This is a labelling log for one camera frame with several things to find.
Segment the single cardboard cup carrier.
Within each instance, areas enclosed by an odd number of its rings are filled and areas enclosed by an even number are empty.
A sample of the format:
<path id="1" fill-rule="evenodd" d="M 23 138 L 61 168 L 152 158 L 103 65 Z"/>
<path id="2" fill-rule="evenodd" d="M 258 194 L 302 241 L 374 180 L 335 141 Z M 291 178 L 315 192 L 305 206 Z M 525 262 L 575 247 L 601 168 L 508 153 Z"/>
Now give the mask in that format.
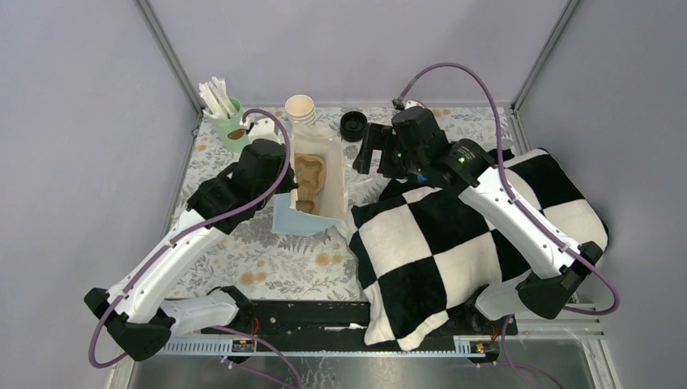
<path id="1" fill-rule="evenodd" d="M 326 183 L 326 163 L 320 156 L 312 154 L 296 154 L 294 162 L 297 180 L 296 209 L 317 215 L 317 196 Z"/>

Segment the light blue paper bag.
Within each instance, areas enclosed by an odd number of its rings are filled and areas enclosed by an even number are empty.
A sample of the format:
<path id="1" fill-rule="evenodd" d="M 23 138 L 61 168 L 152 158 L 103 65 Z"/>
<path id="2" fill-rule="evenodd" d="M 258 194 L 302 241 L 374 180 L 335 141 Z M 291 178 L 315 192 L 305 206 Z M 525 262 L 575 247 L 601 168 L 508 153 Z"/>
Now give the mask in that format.
<path id="1" fill-rule="evenodd" d="M 328 127 L 295 123 L 290 151 L 297 188 L 273 197 L 272 232 L 312 236 L 335 226 L 348 212 L 344 147 Z"/>

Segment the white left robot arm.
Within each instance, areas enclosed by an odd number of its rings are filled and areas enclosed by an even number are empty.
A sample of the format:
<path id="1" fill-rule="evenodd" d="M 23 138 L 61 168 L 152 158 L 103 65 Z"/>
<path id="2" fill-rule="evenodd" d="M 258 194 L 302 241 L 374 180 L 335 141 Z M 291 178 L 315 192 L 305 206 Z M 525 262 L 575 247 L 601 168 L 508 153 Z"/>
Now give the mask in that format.
<path id="1" fill-rule="evenodd" d="M 209 248 L 263 209 L 273 194 L 294 189 L 287 148 L 258 139 L 238 161 L 202 182 L 176 224 L 149 255 L 109 289 L 93 288 L 84 302 L 125 356 L 144 361 L 175 335 L 225 326 L 233 333 L 251 322 L 249 300 L 233 286 L 204 297 L 168 294 Z"/>

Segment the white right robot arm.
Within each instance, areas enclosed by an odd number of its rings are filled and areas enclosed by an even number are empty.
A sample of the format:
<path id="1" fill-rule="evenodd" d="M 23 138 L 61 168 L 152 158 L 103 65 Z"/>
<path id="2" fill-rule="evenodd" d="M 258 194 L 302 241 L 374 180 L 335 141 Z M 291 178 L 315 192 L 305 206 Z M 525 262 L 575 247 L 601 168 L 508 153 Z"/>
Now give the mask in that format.
<path id="1" fill-rule="evenodd" d="M 370 170 L 373 151 L 381 153 L 378 172 L 441 188 L 479 212 L 525 258 L 530 270 L 507 283 L 483 288 L 464 321 L 484 334 L 497 319 L 529 310 L 555 319 L 603 255 L 594 241 L 579 242 L 536 210 L 507 181 L 503 159 L 493 159 L 470 139 L 450 141 L 433 113 L 420 105 L 397 113 L 389 126 L 369 124 L 353 168 Z"/>

